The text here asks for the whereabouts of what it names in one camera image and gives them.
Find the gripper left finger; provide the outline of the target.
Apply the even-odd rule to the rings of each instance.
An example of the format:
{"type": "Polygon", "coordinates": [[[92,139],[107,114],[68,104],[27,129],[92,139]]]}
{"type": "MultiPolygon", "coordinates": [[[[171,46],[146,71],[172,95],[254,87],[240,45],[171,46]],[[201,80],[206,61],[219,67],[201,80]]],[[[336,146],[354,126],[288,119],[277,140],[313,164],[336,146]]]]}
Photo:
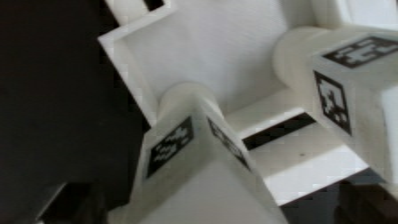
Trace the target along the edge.
{"type": "Polygon", "coordinates": [[[68,182],[60,186],[34,224],[108,224],[105,195],[96,182],[68,182]]]}

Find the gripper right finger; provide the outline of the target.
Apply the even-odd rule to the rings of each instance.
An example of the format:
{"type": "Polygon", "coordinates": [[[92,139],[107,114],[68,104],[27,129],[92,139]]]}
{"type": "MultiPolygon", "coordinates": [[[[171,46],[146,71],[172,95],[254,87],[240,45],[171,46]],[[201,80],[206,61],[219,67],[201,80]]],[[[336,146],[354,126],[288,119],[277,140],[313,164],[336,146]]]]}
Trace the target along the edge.
{"type": "Polygon", "coordinates": [[[334,224],[398,224],[398,200],[379,184],[339,183],[334,224]]]}

